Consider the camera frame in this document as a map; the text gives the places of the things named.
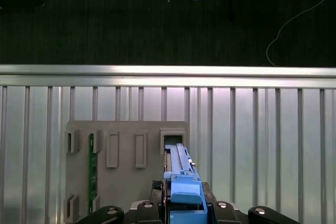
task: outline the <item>rectangular slot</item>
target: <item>rectangular slot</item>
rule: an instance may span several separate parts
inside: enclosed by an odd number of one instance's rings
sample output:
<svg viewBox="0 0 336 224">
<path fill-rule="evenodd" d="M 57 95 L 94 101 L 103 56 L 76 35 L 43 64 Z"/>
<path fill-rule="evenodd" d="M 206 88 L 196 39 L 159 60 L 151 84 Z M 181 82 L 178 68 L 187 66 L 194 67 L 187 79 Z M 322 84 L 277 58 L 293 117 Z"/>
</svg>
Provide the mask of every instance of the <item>rectangular slot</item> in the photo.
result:
<svg viewBox="0 0 336 224">
<path fill-rule="evenodd" d="M 67 200 L 67 216 L 66 216 L 66 218 L 70 218 L 70 215 L 71 215 L 71 213 L 70 213 L 70 210 L 71 210 L 71 206 L 70 206 L 70 201 L 71 201 L 71 199 L 73 198 L 74 196 L 73 195 L 71 195 L 70 197 L 69 197 L 69 199 Z"/>
<path fill-rule="evenodd" d="M 67 131 L 65 135 L 67 153 L 79 151 L 79 131 Z"/>
<path fill-rule="evenodd" d="M 65 202 L 65 223 L 76 223 L 79 218 L 79 197 L 70 195 Z"/>
<path fill-rule="evenodd" d="M 93 140 L 93 153 L 98 153 L 101 151 L 101 130 L 90 131 L 90 135 L 92 135 Z"/>
<path fill-rule="evenodd" d="M 109 133 L 106 141 L 106 167 L 117 168 L 119 160 L 119 132 Z"/>
<path fill-rule="evenodd" d="M 147 132 L 137 132 L 135 135 L 135 167 L 147 166 Z"/>
<path fill-rule="evenodd" d="M 165 135 L 163 138 L 164 145 L 166 144 L 182 144 L 183 143 L 183 137 L 182 135 Z"/>
<path fill-rule="evenodd" d="M 68 133 L 68 152 L 71 152 L 71 134 Z"/>
<path fill-rule="evenodd" d="M 185 129 L 184 128 L 163 128 L 160 133 L 160 153 L 163 155 L 164 146 L 166 144 L 183 144 L 187 148 L 189 145 L 185 142 Z"/>
</svg>

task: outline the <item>vertical metal slat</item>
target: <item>vertical metal slat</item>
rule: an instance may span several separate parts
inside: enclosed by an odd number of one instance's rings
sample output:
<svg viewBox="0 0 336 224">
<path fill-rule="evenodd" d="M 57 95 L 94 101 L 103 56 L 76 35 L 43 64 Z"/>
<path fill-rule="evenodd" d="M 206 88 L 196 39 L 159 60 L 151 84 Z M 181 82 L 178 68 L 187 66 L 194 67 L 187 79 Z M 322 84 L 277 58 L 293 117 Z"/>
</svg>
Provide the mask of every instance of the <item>vertical metal slat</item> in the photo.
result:
<svg viewBox="0 0 336 224">
<path fill-rule="evenodd" d="M 130 88 L 130 120 L 137 121 L 139 119 L 139 88 Z"/>
<path fill-rule="evenodd" d="M 230 89 L 213 89 L 212 191 L 217 200 L 230 199 Z"/>
<path fill-rule="evenodd" d="M 4 223 L 4 183 L 6 150 L 7 87 L 1 88 L 1 127 L 0 127 L 0 223 Z"/>
<path fill-rule="evenodd" d="M 302 223 L 321 223 L 321 139 L 320 90 L 304 89 L 303 96 L 303 219 Z"/>
<path fill-rule="evenodd" d="M 47 111 L 48 88 L 31 87 L 27 102 L 27 180 L 24 188 L 27 189 L 27 212 L 25 216 L 27 224 L 45 223 L 46 194 L 46 170 L 49 165 L 49 153 L 47 153 Z"/>
<path fill-rule="evenodd" d="M 162 110 L 161 88 L 143 88 L 143 119 L 144 121 L 160 121 Z"/>
<path fill-rule="evenodd" d="M 266 117 L 267 117 L 267 109 L 266 109 L 266 89 L 258 89 L 257 95 L 258 98 L 255 98 L 255 122 L 256 127 L 256 140 L 257 140 L 257 153 L 255 153 L 256 166 L 257 170 L 257 194 L 256 194 L 256 205 L 266 205 L 266 195 L 267 195 L 267 156 L 268 156 L 268 148 L 266 145 Z"/>
<path fill-rule="evenodd" d="M 253 205 L 253 90 L 236 90 L 236 204 L 243 212 Z"/>
<path fill-rule="evenodd" d="M 25 87 L 7 88 L 3 223 L 20 223 L 23 194 L 25 90 Z"/>
<path fill-rule="evenodd" d="M 130 119 L 130 88 L 120 88 L 120 120 Z"/>
<path fill-rule="evenodd" d="M 167 88 L 167 121 L 184 121 L 184 96 L 184 88 Z"/>
<path fill-rule="evenodd" d="M 266 156 L 266 193 L 265 205 L 276 209 L 277 186 L 277 120 L 276 120 L 276 90 L 267 89 L 265 96 L 265 148 Z"/>
<path fill-rule="evenodd" d="M 49 176 L 49 195 L 46 195 L 48 199 L 48 205 L 46 205 L 45 219 L 48 218 L 49 224 L 58 224 L 58 211 L 60 209 L 59 200 L 61 195 L 59 193 L 59 177 L 61 176 L 59 170 L 61 166 L 61 87 L 53 87 L 48 89 L 48 123 L 47 140 L 49 141 L 49 170 L 46 169 L 46 184 L 48 182 L 47 176 Z"/>
<path fill-rule="evenodd" d="M 75 120 L 92 120 L 93 87 L 75 88 Z"/>
<path fill-rule="evenodd" d="M 280 155 L 282 214 L 298 220 L 298 91 L 280 90 Z"/>
<path fill-rule="evenodd" d="M 98 120 L 115 120 L 115 87 L 98 87 Z"/>
<path fill-rule="evenodd" d="M 324 103 L 324 129 L 325 129 L 325 194 L 326 194 L 326 218 L 327 223 L 332 224 L 336 221 L 335 218 L 335 179 L 336 175 L 336 152 L 335 152 L 335 137 L 336 137 L 336 100 L 334 90 L 325 90 L 325 103 Z"/>
<path fill-rule="evenodd" d="M 202 181 L 208 182 L 211 185 L 211 122 L 209 119 L 209 104 L 211 104 L 211 99 L 209 99 L 208 88 L 199 89 L 199 136 L 198 136 L 198 172 Z"/>
<path fill-rule="evenodd" d="M 198 164 L 198 88 L 190 88 L 189 95 L 190 155 L 192 156 L 193 161 Z"/>
<path fill-rule="evenodd" d="M 59 166 L 59 195 L 58 205 L 61 206 L 58 209 L 58 217 L 57 224 L 62 223 L 64 220 L 64 199 L 66 198 L 66 184 L 65 184 L 65 175 L 66 175 L 66 152 L 65 152 L 65 141 L 64 141 L 64 132 L 67 128 L 67 123 L 72 119 L 73 111 L 74 111 L 74 94 L 73 88 L 70 87 L 62 87 L 61 88 L 61 105 L 60 105 L 60 166 Z"/>
</svg>

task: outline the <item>horizontal metal bar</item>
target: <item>horizontal metal bar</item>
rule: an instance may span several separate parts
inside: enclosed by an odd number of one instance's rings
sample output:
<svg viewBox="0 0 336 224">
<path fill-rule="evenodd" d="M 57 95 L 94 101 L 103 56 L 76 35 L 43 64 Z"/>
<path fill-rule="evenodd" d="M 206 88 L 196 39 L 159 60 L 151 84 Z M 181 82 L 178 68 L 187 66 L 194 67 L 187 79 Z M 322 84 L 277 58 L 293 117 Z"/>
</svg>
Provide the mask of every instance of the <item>horizontal metal bar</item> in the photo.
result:
<svg viewBox="0 0 336 224">
<path fill-rule="evenodd" d="M 82 87 L 235 87 L 336 89 L 332 78 L 233 78 L 154 76 L 20 76 L 0 75 L 0 86 Z"/>
<path fill-rule="evenodd" d="M 0 74 L 51 76 L 211 76 L 335 78 L 332 68 L 1 65 Z"/>
</svg>

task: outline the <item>aluminum panel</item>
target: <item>aluminum panel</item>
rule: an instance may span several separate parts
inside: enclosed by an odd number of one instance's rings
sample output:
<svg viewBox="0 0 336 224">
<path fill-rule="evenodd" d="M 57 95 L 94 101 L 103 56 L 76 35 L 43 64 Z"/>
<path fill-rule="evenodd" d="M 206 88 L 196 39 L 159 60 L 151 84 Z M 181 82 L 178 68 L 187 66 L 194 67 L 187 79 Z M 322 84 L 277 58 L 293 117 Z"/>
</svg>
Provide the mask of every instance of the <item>aluminum panel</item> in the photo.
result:
<svg viewBox="0 0 336 224">
<path fill-rule="evenodd" d="M 243 212 L 253 205 L 254 179 L 253 90 L 236 90 L 236 191 L 235 203 Z"/>
<path fill-rule="evenodd" d="M 7 88 L 3 223 L 10 224 L 20 223 L 22 211 L 25 93 L 25 87 Z"/>
<path fill-rule="evenodd" d="M 184 88 L 167 88 L 167 121 L 184 121 Z"/>
<path fill-rule="evenodd" d="M 280 210 L 298 220 L 298 91 L 280 91 Z"/>
<path fill-rule="evenodd" d="M 217 200 L 230 199 L 230 94 L 230 89 L 213 89 L 212 190 Z"/>
<path fill-rule="evenodd" d="M 47 87 L 31 87 L 29 98 L 26 223 L 44 223 L 46 143 L 47 143 Z"/>
<path fill-rule="evenodd" d="M 161 88 L 143 88 L 143 119 L 144 121 L 160 121 L 162 106 Z"/>
<path fill-rule="evenodd" d="M 93 88 L 75 88 L 75 120 L 92 120 Z"/>
<path fill-rule="evenodd" d="M 115 120 L 115 87 L 98 88 L 98 120 Z"/>
<path fill-rule="evenodd" d="M 319 90 L 336 88 L 332 69 L 0 66 L 0 73 L 8 86 L 0 89 L 2 223 L 21 216 L 62 223 L 70 119 L 187 121 L 190 154 L 218 199 L 244 212 L 266 205 L 305 223 L 336 220 L 336 98 Z"/>
</svg>

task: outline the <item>gray panel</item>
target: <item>gray panel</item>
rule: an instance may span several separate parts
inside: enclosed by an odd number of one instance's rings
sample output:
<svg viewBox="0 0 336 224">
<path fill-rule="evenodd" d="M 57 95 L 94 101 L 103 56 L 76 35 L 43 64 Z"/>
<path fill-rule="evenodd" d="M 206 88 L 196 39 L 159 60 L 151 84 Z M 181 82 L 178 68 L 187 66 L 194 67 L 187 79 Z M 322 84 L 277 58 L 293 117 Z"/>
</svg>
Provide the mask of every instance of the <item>gray panel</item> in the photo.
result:
<svg viewBox="0 0 336 224">
<path fill-rule="evenodd" d="M 266 90 L 265 97 L 265 122 L 266 122 L 266 200 L 265 205 L 276 209 L 276 171 L 277 171 L 277 149 L 276 149 L 276 91 L 275 89 Z"/>
<path fill-rule="evenodd" d="M 48 88 L 31 87 L 29 99 L 29 144 L 27 223 L 44 223 Z"/>
<path fill-rule="evenodd" d="M 67 195 L 79 196 L 79 215 L 85 216 L 87 213 L 87 178 L 88 178 L 88 132 L 91 129 L 101 130 L 106 136 L 103 138 L 102 150 L 98 153 L 98 195 L 100 205 L 116 205 L 125 211 L 129 209 L 132 202 L 149 199 L 151 194 L 152 180 L 160 180 L 163 177 L 163 155 L 160 154 L 160 133 L 162 128 L 183 129 L 185 139 L 189 139 L 188 125 L 185 122 L 107 122 L 107 121 L 70 121 L 68 130 L 76 130 L 80 134 L 81 151 L 75 154 L 67 154 Z M 147 131 L 146 161 L 143 160 L 142 167 L 136 168 L 136 134 L 143 134 Z M 119 132 L 120 139 L 118 147 L 115 143 L 109 145 L 110 134 Z M 120 151 L 118 155 L 118 166 L 109 168 L 106 160 L 111 160 L 107 154 Z"/>
<path fill-rule="evenodd" d="M 199 91 L 199 139 L 198 139 L 198 173 L 202 178 L 202 181 L 212 184 L 212 169 L 211 169 L 211 151 L 212 151 L 212 135 L 211 120 L 212 107 L 209 105 L 212 103 L 209 98 L 208 88 L 201 88 Z"/>
<path fill-rule="evenodd" d="M 61 106 L 60 106 L 60 139 L 59 144 L 61 146 L 60 150 L 60 176 L 59 176 L 59 191 L 60 198 L 58 205 L 60 208 L 57 209 L 57 221 L 60 223 L 64 220 L 64 200 L 66 199 L 66 147 L 64 145 L 64 132 L 67 128 L 67 123 L 70 120 L 70 88 L 61 88 Z"/>
<path fill-rule="evenodd" d="M 167 88 L 167 121 L 184 121 L 184 88 Z"/>
<path fill-rule="evenodd" d="M 230 199 L 230 89 L 213 89 L 212 191 L 217 200 Z"/>
<path fill-rule="evenodd" d="M 336 181 L 336 96 L 334 90 L 325 91 L 325 171 L 326 171 L 326 202 L 327 224 L 335 223 L 335 181 Z"/>
<path fill-rule="evenodd" d="M 8 224 L 20 223 L 23 181 L 24 110 L 25 87 L 8 87 L 4 176 L 4 223 Z"/>
<path fill-rule="evenodd" d="M 143 88 L 143 120 L 161 120 L 161 88 Z"/>
<path fill-rule="evenodd" d="M 120 120 L 130 119 L 130 88 L 120 88 Z"/>
<path fill-rule="evenodd" d="M 115 87 L 98 88 L 98 120 L 115 120 Z"/>
<path fill-rule="evenodd" d="M 130 120 L 139 119 L 139 88 L 130 88 Z"/>
<path fill-rule="evenodd" d="M 75 120 L 92 120 L 92 87 L 75 88 Z"/>
<path fill-rule="evenodd" d="M 281 213 L 298 220 L 298 91 L 280 91 Z"/>
<path fill-rule="evenodd" d="M 253 90 L 236 90 L 236 204 L 251 208 L 253 195 Z"/>
<path fill-rule="evenodd" d="M 49 223 L 58 224 L 57 215 L 60 208 L 59 177 L 60 177 L 60 141 L 63 142 L 63 133 L 60 132 L 61 117 L 61 88 L 53 87 L 51 92 L 50 118 L 50 185 L 49 185 Z"/>
<path fill-rule="evenodd" d="M 190 96 L 190 117 L 189 117 L 189 125 L 190 125 L 190 156 L 193 161 L 198 164 L 198 136 L 199 136 L 199 114 L 198 108 L 199 104 L 199 96 L 198 96 L 198 88 L 190 88 L 189 92 Z"/>
</svg>

